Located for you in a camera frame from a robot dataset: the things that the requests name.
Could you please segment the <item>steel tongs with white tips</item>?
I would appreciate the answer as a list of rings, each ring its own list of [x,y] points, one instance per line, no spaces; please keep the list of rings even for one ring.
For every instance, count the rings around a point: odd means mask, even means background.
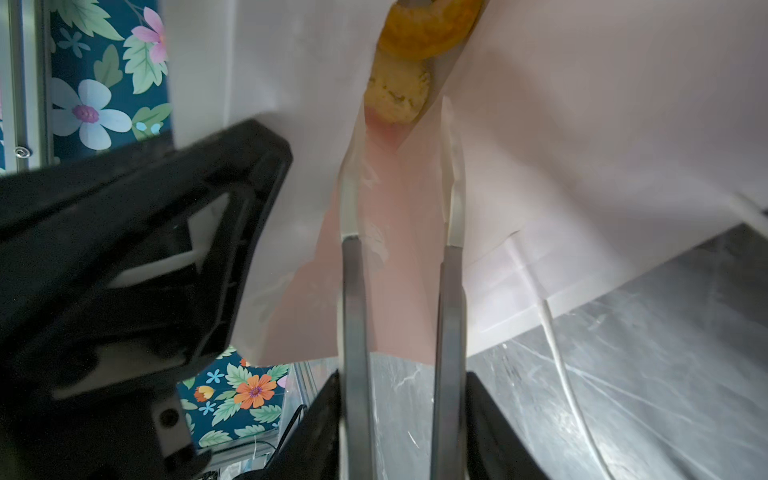
[[[360,114],[340,170],[339,226],[343,273],[338,303],[338,438],[339,474],[343,479],[372,479],[376,473],[362,222],[358,202],[365,133],[365,116]],[[449,98],[442,100],[440,139],[444,251],[437,315],[430,476],[433,479],[464,479],[467,476],[467,306],[463,288],[466,175],[463,147]]]

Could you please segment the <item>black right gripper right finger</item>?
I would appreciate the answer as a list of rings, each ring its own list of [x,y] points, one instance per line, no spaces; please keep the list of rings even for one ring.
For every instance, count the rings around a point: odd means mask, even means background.
[[[549,479],[474,372],[467,373],[465,402],[469,479]]]

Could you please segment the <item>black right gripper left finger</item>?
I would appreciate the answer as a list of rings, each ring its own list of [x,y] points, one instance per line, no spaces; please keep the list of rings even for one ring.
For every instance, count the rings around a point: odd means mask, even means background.
[[[340,418],[340,379],[339,373],[334,372],[269,464],[264,469],[242,473],[236,479],[338,479]]]

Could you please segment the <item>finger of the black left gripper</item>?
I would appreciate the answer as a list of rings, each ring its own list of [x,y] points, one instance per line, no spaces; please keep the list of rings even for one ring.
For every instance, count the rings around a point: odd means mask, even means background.
[[[164,389],[227,346],[293,160],[247,120],[1,181],[1,400]]]

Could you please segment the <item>golden ring fake doughnut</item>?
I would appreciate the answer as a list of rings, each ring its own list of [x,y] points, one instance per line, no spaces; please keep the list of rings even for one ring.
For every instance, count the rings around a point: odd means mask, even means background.
[[[433,1],[409,7],[395,3],[381,31],[378,48],[394,57],[425,60],[465,40],[480,16],[482,0]]]

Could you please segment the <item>knotted golden fake bread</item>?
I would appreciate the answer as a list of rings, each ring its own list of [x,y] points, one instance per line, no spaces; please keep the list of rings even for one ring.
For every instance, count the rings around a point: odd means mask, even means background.
[[[409,124],[423,110],[432,75],[424,60],[407,60],[378,50],[375,54],[364,105],[389,124]]]

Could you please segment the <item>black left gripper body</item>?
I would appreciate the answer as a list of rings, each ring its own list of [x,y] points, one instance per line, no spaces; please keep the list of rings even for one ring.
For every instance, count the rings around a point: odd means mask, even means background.
[[[175,388],[1,411],[3,479],[194,479],[209,463]]]

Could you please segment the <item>red printed white paper bag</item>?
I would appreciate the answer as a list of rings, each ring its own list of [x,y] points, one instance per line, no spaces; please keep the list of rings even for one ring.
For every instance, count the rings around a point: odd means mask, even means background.
[[[164,1],[175,144],[244,120],[293,161],[231,337],[333,357],[353,151],[381,477],[429,474],[444,214],[464,154],[468,364],[555,478],[767,475],[767,5],[487,1],[416,123],[363,95],[388,1]]]

